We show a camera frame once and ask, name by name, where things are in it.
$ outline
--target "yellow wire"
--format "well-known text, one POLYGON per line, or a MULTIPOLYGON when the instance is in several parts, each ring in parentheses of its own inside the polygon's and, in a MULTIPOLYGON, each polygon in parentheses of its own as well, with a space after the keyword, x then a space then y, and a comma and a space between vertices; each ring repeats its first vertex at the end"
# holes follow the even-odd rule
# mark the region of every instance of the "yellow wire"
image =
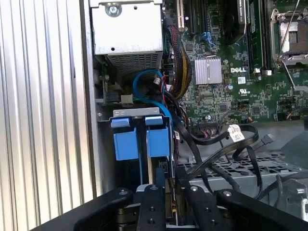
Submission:
POLYGON ((183 48, 181 48, 181 53, 182 53, 182 59, 183 59, 183 79, 181 83, 181 90, 179 95, 176 97, 176 99, 180 99, 186 92, 185 92, 185 86, 187 82, 187 71, 188 71, 188 63, 187 60, 185 59, 185 56, 183 55, 183 48))

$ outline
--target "metal side panel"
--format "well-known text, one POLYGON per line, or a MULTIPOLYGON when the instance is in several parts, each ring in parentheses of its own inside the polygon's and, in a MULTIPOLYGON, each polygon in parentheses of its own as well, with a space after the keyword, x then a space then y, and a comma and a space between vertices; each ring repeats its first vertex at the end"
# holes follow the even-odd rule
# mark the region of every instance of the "metal side panel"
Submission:
POLYGON ((79 0, 0 0, 0 230, 93 198, 80 25, 79 0))

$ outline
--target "cable bundle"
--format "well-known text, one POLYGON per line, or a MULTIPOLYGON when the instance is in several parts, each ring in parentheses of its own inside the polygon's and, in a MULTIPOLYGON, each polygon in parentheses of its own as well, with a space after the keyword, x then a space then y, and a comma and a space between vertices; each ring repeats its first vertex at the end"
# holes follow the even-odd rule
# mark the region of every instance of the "cable bundle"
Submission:
POLYGON ((167 32, 168 40, 174 52, 175 81, 171 89, 171 94, 178 100, 186 93, 192 80, 192 66, 177 27, 167 20, 164 29, 167 32))

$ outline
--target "heatsink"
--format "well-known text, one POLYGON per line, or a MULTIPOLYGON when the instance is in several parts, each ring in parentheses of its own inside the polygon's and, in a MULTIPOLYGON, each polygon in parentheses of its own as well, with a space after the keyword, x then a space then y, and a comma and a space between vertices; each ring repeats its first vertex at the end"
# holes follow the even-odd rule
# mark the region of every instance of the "heatsink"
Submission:
POLYGON ((209 56, 194 61, 195 84, 207 85, 222 83, 221 59, 209 56))

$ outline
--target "pcie slot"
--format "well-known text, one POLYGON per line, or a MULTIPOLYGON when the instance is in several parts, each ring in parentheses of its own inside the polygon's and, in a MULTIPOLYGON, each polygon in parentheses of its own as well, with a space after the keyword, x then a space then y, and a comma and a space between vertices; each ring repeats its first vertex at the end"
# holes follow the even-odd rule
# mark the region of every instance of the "pcie slot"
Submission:
POLYGON ((179 28, 185 28, 183 0, 177 0, 177 14, 178 14, 178 26, 179 26, 179 28))
POLYGON ((261 33, 262 33, 262 53, 263 69, 271 70, 271 46, 270 46, 270 17, 268 13, 268 0, 259 0, 261 33))
POLYGON ((201 6, 201 31, 206 32, 208 30, 207 25, 207 0, 200 0, 200 6, 201 6))
POLYGON ((247 25, 246 36, 247 36, 247 51, 248 51, 249 71, 250 71, 250 73, 252 73, 254 71, 254 67, 253 67, 252 37, 251 37, 251 25, 250 24, 247 25))
POLYGON ((188 11, 189 11, 189 22, 190 22, 190 33, 192 35, 199 33, 199 27, 198 27, 198 14, 196 12, 197 10, 196 1, 190 0, 188 2, 188 11))

